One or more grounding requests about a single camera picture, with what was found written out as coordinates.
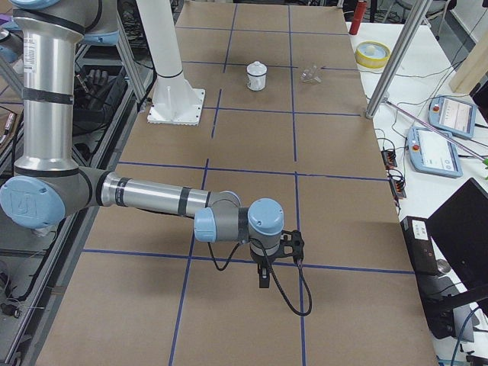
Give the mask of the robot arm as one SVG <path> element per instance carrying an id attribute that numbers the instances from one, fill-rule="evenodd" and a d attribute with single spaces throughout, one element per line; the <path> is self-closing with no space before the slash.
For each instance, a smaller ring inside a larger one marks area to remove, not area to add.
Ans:
<path id="1" fill-rule="evenodd" d="M 75 49 L 85 38 L 117 42 L 116 2 L 17 1 L 14 6 L 14 22 L 24 36 L 24 152 L 1 189 L 7 216 L 30 229 L 94 206 L 188 217 L 199 241 L 249 244 L 260 287 L 276 281 L 272 264 L 284 254 L 278 202 L 262 198 L 243 207 L 231 191 L 123 178 L 73 160 Z"/>

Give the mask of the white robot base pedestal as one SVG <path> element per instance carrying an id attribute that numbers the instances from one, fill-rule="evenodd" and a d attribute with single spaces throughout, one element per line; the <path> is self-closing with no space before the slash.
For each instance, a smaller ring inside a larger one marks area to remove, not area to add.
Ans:
<path id="1" fill-rule="evenodd" d="M 198 125 L 205 90 L 192 88 L 185 78 L 170 2 L 142 0 L 137 7 L 157 74 L 148 121 Z"/>

